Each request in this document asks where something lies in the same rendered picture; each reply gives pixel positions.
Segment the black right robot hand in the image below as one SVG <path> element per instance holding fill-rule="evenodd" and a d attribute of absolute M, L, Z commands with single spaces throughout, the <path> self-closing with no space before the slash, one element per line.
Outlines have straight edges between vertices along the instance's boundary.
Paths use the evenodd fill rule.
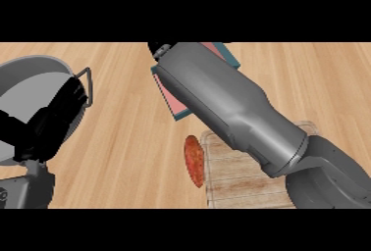
<path fill-rule="evenodd" d="M 166 52 L 169 51 L 172 45 L 169 43 L 163 43 L 163 42 L 150 42 L 149 43 L 149 48 L 153 54 L 153 57 L 156 59 L 159 59 Z"/>

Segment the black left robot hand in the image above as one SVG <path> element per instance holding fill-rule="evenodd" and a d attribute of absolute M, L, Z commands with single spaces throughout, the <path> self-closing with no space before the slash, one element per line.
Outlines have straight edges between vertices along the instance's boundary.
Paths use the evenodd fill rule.
<path fill-rule="evenodd" d="M 83 83 L 72 76 L 27 123 L 0 110 L 0 140 L 15 147 L 17 162 L 54 158 L 88 100 Z"/>

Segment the teal box with pink inside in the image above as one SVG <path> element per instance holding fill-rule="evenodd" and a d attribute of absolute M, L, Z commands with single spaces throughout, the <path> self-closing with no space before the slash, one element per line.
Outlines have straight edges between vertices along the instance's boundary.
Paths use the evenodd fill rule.
<path fill-rule="evenodd" d="M 203 42 L 203 45 L 227 61 L 227 63 L 236 69 L 239 69 L 242 67 L 242 64 L 240 64 L 236 56 L 233 55 L 224 42 Z M 157 74 L 157 67 L 151 68 L 151 73 L 153 73 L 153 77 L 156 79 L 156 82 L 157 82 L 157 85 L 160 88 L 160 92 L 163 94 L 174 118 L 177 121 L 180 121 L 183 118 L 185 118 L 191 114 L 191 110 L 187 107 L 187 105 L 178 100 L 178 98 L 174 96 L 171 91 L 168 90 L 168 88 L 160 80 L 159 74 Z"/>

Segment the pale wooden cutting board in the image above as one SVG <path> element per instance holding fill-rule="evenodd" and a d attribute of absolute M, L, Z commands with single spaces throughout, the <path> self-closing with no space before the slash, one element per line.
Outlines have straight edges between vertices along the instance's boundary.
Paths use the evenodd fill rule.
<path fill-rule="evenodd" d="M 205 153 L 205 186 L 212 209 L 295 209 L 286 177 L 271 178 L 261 164 L 234 150 L 212 130 L 200 137 Z"/>

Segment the grey metal pot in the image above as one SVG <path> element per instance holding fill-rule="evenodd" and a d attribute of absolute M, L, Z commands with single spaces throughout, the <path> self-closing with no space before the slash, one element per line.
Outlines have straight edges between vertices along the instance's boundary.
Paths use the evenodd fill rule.
<path fill-rule="evenodd" d="M 85 69 L 75 73 L 64 61 L 47 55 L 26 56 L 0 64 L 0 110 L 24 123 L 30 121 L 38 110 L 48 106 L 72 76 L 79 77 L 89 100 L 73 121 L 64 142 L 75 133 L 86 109 L 94 105 L 92 70 Z M 15 147 L 0 140 L 2 166 L 21 165 L 29 161 L 17 162 L 14 154 Z"/>

